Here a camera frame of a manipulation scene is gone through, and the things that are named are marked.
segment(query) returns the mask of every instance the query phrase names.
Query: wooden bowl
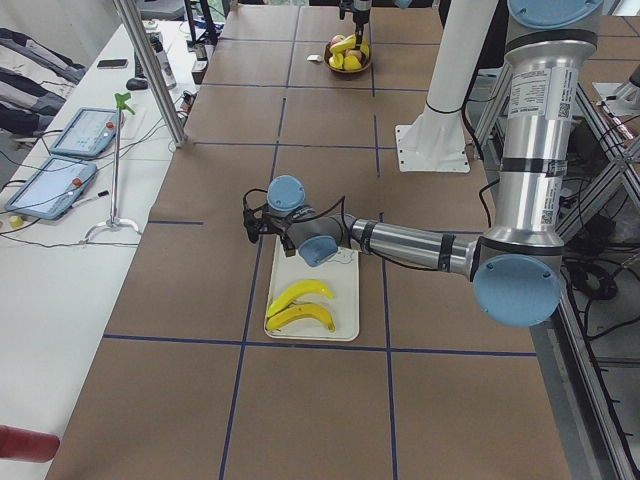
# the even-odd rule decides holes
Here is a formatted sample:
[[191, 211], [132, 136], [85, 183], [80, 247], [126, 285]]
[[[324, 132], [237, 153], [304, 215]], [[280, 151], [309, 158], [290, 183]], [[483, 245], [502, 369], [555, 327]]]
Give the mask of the wooden bowl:
[[333, 55], [331, 53], [331, 51], [329, 50], [330, 46], [331, 45], [329, 43], [327, 43], [325, 45], [325, 47], [324, 47], [324, 57], [323, 58], [324, 58], [324, 64], [332, 72], [336, 72], [338, 74], [343, 74], [343, 73], [346, 73], [346, 74], [361, 73], [361, 72], [364, 72], [365, 70], [367, 70], [371, 66], [371, 57], [373, 57], [373, 53], [371, 51], [371, 47], [369, 47], [369, 56], [368, 57], [365, 56], [365, 61], [364, 61], [364, 65], [362, 66], [362, 68], [359, 68], [358, 70], [339, 70], [337, 68], [333, 68], [331, 65], [329, 65], [329, 58], [331, 58], [331, 55]]

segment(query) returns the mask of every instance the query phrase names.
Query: white tray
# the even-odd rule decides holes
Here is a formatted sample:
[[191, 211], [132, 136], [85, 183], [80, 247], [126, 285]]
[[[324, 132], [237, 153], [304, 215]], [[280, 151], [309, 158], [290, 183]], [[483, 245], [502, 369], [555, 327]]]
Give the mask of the white tray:
[[335, 298], [324, 295], [308, 294], [300, 297], [296, 303], [316, 303], [323, 306], [333, 316], [335, 332], [330, 332], [320, 322], [311, 318], [302, 318], [285, 325], [279, 330], [264, 332], [271, 338], [296, 340], [329, 340], [350, 342], [360, 333], [360, 295], [358, 288], [358, 252], [339, 249], [338, 253], [319, 267], [311, 268], [299, 256], [285, 257], [282, 246], [277, 243], [271, 269], [269, 302], [288, 287], [300, 280], [322, 280], [333, 292]]

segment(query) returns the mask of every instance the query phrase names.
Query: red cylinder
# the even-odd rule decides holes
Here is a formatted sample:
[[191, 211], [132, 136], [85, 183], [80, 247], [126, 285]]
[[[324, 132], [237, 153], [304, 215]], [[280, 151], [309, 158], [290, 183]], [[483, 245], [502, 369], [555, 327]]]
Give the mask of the red cylinder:
[[55, 435], [0, 425], [0, 458], [44, 463], [54, 457], [59, 446]]

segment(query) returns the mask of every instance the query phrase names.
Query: bowl of fruit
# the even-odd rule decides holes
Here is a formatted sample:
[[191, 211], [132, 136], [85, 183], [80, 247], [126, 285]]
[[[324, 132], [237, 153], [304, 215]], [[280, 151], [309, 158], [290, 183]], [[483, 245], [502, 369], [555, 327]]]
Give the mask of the bowl of fruit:
[[336, 73], [360, 73], [371, 66], [371, 49], [362, 39], [356, 48], [356, 36], [336, 35], [324, 49], [324, 63]]

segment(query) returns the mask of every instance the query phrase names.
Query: white table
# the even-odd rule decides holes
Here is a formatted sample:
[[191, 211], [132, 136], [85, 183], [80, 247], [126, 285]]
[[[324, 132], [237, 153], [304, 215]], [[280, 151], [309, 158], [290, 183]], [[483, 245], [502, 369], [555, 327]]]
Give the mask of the white table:
[[[170, 91], [174, 100], [184, 90], [196, 89], [191, 78], [195, 55], [187, 51], [180, 27], [180, 22], [159, 25], [178, 81]], [[126, 69], [96, 68], [100, 59], [123, 57], [129, 59]], [[126, 92], [125, 83], [133, 71], [133, 47], [120, 26], [49, 130], [64, 128], [80, 107], [115, 108], [114, 93]], [[151, 90], [132, 92], [129, 103], [139, 114], [144, 113], [144, 118], [134, 140], [123, 139], [123, 145], [164, 123]], [[53, 139], [55, 136], [48, 137], [48, 144]], [[121, 217], [135, 220], [144, 229], [174, 149], [169, 131], [162, 127], [122, 158], [118, 202]], [[13, 178], [26, 180], [33, 173], [26, 166], [39, 167], [46, 157], [47, 152], [39, 143]], [[97, 165], [111, 161], [110, 156], [97, 161]], [[100, 171], [85, 197], [111, 190], [111, 176], [109, 165]], [[15, 191], [7, 188], [0, 193], [0, 205], [4, 206]], [[109, 206], [110, 197], [102, 197], [72, 209], [60, 220], [40, 221], [12, 236], [43, 244], [76, 243], [92, 225], [108, 218]], [[0, 215], [0, 221], [4, 223], [0, 231], [10, 229], [7, 214]], [[103, 231], [94, 240], [137, 243], [140, 237], [123, 229]], [[62, 437], [135, 251], [135, 246], [47, 249], [0, 237], [0, 424]], [[0, 478], [42, 479], [49, 466], [50, 462], [0, 459]]]

